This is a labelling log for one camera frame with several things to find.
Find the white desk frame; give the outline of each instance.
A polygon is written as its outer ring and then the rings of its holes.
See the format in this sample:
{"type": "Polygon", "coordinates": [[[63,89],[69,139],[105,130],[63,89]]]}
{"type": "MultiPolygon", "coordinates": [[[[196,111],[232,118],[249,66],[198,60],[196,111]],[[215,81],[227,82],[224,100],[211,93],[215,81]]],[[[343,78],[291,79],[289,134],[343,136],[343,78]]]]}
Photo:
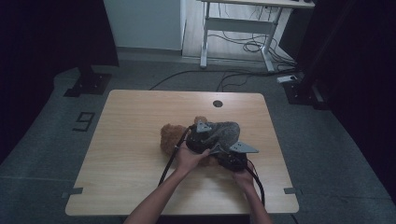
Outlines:
{"type": "Polygon", "coordinates": [[[269,35],[264,48],[262,48],[262,57],[264,58],[265,64],[269,72],[275,72],[272,64],[272,57],[269,53],[271,42],[274,38],[276,27],[279,22],[280,15],[284,7],[304,7],[313,8],[314,3],[305,3],[303,0],[294,2],[291,0],[200,0],[207,3],[205,13],[205,25],[204,25],[204,42],[201,50],[201,68],[206,68],[207,61],[207,32],[213,31],[228,31],[228,32],[239,32],[239,33],[253,33],[261,35],[269,35]],[[210,3],[227,3],[227,4],[239,4],[239,5],[258,5],[268,7],[279,7],[276,13],[276,17],[273,21],[247,21],[247,20],[236,20],[236,19],[224,19],[224,18],[210,18],[209,10],[210,3]]]}

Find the hand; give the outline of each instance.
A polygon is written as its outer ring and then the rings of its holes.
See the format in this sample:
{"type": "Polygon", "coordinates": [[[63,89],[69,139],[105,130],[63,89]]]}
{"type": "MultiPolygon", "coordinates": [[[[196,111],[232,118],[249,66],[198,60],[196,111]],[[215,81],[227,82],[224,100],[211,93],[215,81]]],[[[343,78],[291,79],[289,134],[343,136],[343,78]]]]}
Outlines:
{"type": "Polygon", "coordinates": [[[176,159],[177,159],[177,170],[183,171],[183,173],[187,174],[191,170],[193,170],[197,165],[198,162],[207,157],[209,155],[210,149],[205,150],[202,154],[197,154],[191,150],[186,145],[184,141],[180,149],[177,152],[176,159]]]}
{"type": "MultiPolygon", "coordinates": [[[[247,167],[250,170],[254,169],[253,164],[250,161],[247,162],[247,167]]],[[[249,189],[254,189],[253,176],[246,169],[240,172],[234,172],[233,179],[239,188],[244,192],[247,192],[249,189]]]]}

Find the round hole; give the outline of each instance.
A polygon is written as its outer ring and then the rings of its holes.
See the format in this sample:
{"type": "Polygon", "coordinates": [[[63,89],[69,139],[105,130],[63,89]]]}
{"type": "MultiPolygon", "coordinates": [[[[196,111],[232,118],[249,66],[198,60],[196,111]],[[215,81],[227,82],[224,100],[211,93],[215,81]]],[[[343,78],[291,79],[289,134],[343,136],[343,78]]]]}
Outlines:
{"type": "Polygon", "coordinates": [[[215,107],[222,107],[222,101],[214,101],[213,106],[215,107]]]}

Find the metal bracket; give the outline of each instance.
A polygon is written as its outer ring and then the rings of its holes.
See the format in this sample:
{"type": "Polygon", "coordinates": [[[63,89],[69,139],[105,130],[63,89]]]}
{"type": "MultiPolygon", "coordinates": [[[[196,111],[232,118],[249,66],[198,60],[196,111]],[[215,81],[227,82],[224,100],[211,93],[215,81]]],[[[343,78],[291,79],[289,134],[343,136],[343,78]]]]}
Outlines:
{"type": "Polygon", "coordinates": [[[231,151],[238,152],[238,153],[257,153],[259,150],[257,150],[254,147],[250,147],[247,144],[243,142],[236,142],[230,147],[231,151]]]}
{"type": "Polygon", "coordinates": [[[197,132],[198,133],[207,133],[212,131],[212,128],[207,126],[207,124],[203,123],[200,119],[197,122],[197,132]]]}

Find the desk leg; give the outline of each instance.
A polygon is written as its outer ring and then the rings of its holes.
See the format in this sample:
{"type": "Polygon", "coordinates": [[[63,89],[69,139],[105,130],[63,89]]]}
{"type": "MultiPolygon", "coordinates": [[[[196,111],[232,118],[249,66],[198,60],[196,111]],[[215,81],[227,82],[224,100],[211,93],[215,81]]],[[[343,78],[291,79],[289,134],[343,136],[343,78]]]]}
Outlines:
{"type": "Polygon", "coordinates": [[[207,3],[206,7],[206,15],[205,15],[205,25],[204,25],[204,42],[202,43],[201,48],[201,68],[206,68],[206,59],[207,59],[207,21],[209,20],[209,9],[210,3],[207,3]]]}
{"type": "Polygon", "coordinates": [[[279,22],[280,14],[282,13],[282,9],[283,9],[283,7],[279,8],[279,11],[276,14],[276,18],[273,21],[273,25],[271,27],[271,32],[267,38],[267,41],[265,42],[264,48],[262,48],[262,57],[264,58],[265,65],[267,66],[268,72],[275,72],[275,69],[274,69],[272,61],[271,61],[272,57],[269,52],[269,48],[271,47],[271,42],[274,38],[274,34],[276,31],[277,24],[279,22]]]}

